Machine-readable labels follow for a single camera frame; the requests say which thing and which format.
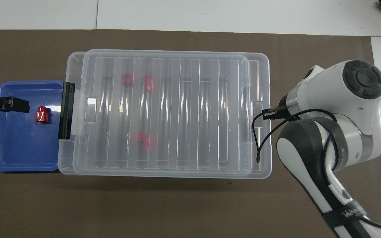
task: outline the blue tray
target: blue tray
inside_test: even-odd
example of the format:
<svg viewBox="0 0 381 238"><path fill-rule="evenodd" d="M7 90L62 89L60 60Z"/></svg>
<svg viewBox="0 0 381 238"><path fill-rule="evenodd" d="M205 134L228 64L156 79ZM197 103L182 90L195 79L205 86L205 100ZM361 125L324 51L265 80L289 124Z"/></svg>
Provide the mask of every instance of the blue tray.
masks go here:
<svg viewBox="0 0 381 238"><path fill-rule="evenodd" d="M58 160L58 129L62 81L17 81L0 85L0 97L29 101L30 112L0 112L0 172L54 171ZM39 106L51 109L50 122L35 122Z"/></svg>

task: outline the clear plastic box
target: clear plastic box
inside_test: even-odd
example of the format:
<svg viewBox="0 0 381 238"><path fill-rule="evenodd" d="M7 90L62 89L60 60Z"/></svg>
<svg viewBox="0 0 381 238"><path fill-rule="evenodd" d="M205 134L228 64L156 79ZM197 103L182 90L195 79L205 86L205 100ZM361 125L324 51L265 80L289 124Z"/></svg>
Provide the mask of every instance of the clear plastic box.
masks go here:
<svg viewBox="0 0 381 238"><path fill-rule="evenodd" d="M263 179L251 133L270 108L269 60L261 53L157 50L75 52L71 137L60 140L68 175ZM271 129L259 120L258 136Z"/></svg>

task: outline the black cable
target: black cable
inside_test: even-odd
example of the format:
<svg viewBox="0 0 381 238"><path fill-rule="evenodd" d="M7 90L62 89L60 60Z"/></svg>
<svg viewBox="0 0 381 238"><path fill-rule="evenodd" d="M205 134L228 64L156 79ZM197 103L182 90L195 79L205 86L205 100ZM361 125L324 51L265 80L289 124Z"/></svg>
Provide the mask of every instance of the black cable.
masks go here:
<svg viewBox="0 0 381 238"><path fill-rule="evenodd" d="M280 122L275 128L273 128L263 139L263 141L261 142L260 145L258 145L258 139L257 139L257 134L255 132L255 121L263 116L263 113L260 113L258 115L256 115L254 117L254 119L252 120L252 132L254 134L254 138L255 138L255 144L257 145L257 163L260 162L260 152L261 152L261 148L263 147L263 145L266 143L266 141L269 139L269 137L275 132L277 131L278 128L280 128L281 126L283 126L286 122L298 117L299 115L302 115L302 114L305 114L305 113L309 113L309 112L321 112L321 113L324 113L326 115L328 115L329 117L331 117L331 119L335 122L337 122L336 120L336 117L329 111L327 110L324 110L324 109L316 109L316 108L313 108L313 109L307 109L307 110L303 110L303 111L300 111L292 116L289 116L288 118L286 118L284 121Z"/></svg>

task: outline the white floor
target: white floor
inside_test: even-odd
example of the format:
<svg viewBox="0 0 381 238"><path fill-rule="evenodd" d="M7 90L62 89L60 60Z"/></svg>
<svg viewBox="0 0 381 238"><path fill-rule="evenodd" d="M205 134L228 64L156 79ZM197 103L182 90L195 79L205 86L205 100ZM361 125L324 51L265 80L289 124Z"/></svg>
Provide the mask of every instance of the white floor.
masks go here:
<svg viewBox="0 0 381 238"><path fill-rule="evenodd" d="M134 29L373 36L376 0L0 0L0 29Z"/></svg>

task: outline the brown tabletop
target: brown tabletop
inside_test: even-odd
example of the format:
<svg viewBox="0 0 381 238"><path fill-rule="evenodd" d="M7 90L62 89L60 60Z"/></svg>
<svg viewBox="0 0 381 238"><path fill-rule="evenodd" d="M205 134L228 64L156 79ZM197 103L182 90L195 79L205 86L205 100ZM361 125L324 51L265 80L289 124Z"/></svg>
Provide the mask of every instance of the brown tabletop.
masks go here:
<svg viewBox="0 0 381 238"><path fill-rule="evenodd" d="M0 30L0 84L65 80L68 56L96 48L262 52L272 106L315 64L373 63L364 36ZM0 173L0 237L334 237L273 149L273 172L263 180ZM381 157L337 176L381 223Z"/></svg>

